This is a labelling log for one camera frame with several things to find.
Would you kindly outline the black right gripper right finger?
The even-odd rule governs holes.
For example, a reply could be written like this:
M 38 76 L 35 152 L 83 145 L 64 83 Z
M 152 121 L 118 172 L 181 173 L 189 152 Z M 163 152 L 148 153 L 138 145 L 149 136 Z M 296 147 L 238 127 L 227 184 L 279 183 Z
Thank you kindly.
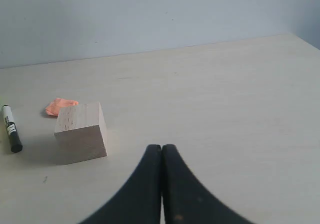
M 161 157 L 166 223 L 251 223 L 201 184 L 175 145 L 164 145 Z

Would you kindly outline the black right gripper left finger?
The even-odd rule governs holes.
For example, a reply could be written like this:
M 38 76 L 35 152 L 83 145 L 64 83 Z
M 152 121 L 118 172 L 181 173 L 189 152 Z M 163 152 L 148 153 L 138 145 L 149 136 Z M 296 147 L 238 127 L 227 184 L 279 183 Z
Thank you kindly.
M 151 144 L 125 184 L 82 223 L 160 223 L 161 146 Z

